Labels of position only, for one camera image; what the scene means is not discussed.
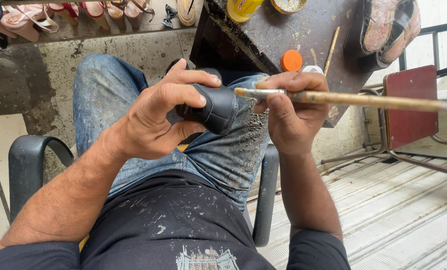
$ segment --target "black chair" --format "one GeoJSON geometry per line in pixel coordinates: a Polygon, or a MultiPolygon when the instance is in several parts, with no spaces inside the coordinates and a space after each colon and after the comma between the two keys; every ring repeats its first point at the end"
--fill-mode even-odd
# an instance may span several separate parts
{"type": "MultiPolygon", "coordinates": [[[[8,172],[11,223],[27,200],[44,185],[44,155],[47,146],[53,150],[65,167],[72,164],[74,156],[70,149],[64,142],[55,137],[23,135],[18,137],[10,147],[8,172]]],[[[269,242],[278,168],[279,154],[277,148],[273,144],[269,144],[262,161],[260,190],[258,191],[255,226],[253,228],[248,211],[245,210],[244,213],[257,247],[264,247],[269,242]]]]}

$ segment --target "hand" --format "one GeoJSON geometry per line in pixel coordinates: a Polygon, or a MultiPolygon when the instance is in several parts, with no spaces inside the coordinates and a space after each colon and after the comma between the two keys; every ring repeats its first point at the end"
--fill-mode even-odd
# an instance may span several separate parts
{"type": "Polygon", "coordinates": [[[205,131],[197,122],[181,120],[171,125],[167,112],[178,104],[194,108],[205,106],[206,99],[193,86],[199,83],[219,87],[217,76],[202,70],[184,70],[180,59],[156,85],[143,90],[128,112],[106,132],[104,147],[116,158],[154,160],[170,154],[193,133],[205,131]]]}
{"type": "MultiPolygon", "coordinates": [[[[320,73],[284,72],[257,83],[258,89],[287,89],[287,91],[328,92],[327,79],[320,73]]],[[[259,100],[254,107],[256,114],[267,108],[268,133],[280,153],[288,155],[311,154],[312,142],[327,117],[329,104],[292,103],[281,93],[259,100]]]]}

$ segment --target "orange bottle cap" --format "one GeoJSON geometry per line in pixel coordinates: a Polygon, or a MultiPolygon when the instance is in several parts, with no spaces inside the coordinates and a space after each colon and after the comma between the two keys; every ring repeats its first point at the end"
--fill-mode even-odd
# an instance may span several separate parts
{"type": "Polygon", "coordinates": [[[290,49],[282,54],[280,64],[285,71],[298,71],[302,67],[302,56],[298,51],[290,49]]]}

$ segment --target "person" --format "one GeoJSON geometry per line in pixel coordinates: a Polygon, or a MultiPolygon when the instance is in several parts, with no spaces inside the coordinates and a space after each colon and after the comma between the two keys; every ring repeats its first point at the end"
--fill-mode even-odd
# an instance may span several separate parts
{"type": "Polygon", "coordinates": [[[205,105],[191,83],[328,91],[325,77],[222,73],[222,82],[185,66],[180,59],[149,86],[119,58],[83,59],[73,98],[79,158],[23,206],[0,241],[0,269],[275,269],[257,252],[242,214],[269,136],[291,224],[287,269],[350,269],[334,202],[311,155],[328,105],[292,104],[279,93],[258,102],[239,97],[225,136],[167,120],[178,104],[205,105]]]}

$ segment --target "workbench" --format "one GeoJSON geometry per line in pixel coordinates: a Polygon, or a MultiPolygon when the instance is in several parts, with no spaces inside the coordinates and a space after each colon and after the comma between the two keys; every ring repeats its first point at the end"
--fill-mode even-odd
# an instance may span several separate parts
{"type": "MultiPolygon", "coordinates": [[[[303,9],[291,15],[278,12],[270,0],[265,0],[245,23],[226,14],[226,0],[204,0],[203,4],[190,54],[197,66],[273,75],[283,71],[282,54],[297,50],[303,65],[317,65],[323,70],[335,29],[340,26],[327,74],[330,91],[357,94],[371,76],[343,54],[357,0],[308,0],[303,9]]],[[[324,127],[334,127],[347,108],[332,105],[324,127]]]]}
{"type": "MultiPolygon", "coordinates": [[[[28,4],[47,4],[47,3],[68,3],[69,0],[2,0],[0,3],[2,6],[10,6],[10,5],[28,5],[28,4]]],[[[193,26],[187,27],[183,26],[179,22],[179,18],[173,18],[172,24],[173,29],[166,27],[160,22],[162,19],[167,17],[165,11],[165,5],[169,4],[174,9],[177,9],[177,0],[151,0],[150,6],[155,10],[155,17],[151,22],[149,22],[152,15],[144,14],[142,25],[140,29],[133,30],[131,24],[125,19],[127,29],[125,31],[119,30],[115,23],[110,19],[105,12],[105,16],[107,18],[108,24],[110,26],[110,31],[106,31],[100,27],[100,25],[94,21],[91,17],[86,14],[85,10],[81,10],[78,16],[78,26],[70,25],[64,18],[62,18],[58,14],[54,14],[52,16],[52,20],[55,21],[59,26],[59,31],[56,33],[48,33],[41,32],[40,38],[37,42],[29,41],[21,36],[18,38],[9,38],[9,45],[30,45],[37,43],[48,43],[48,42],[56,42],[56,41],[67,41],[67,40],[84,40],[84,39],[94,39],[94,38],[103,38],[110,36],[121,36],[121,35],[131,35],[131,34],[143,34],[143,33],[151,33],[151,32],[161,32],[161,31],[169,31],[169,30],[179,30],[179,29],[190,29],[196,28],[199,24],[200,12],[202,10],[203,0],[195,0],[195,16],[196,21],[193,26]]]]}

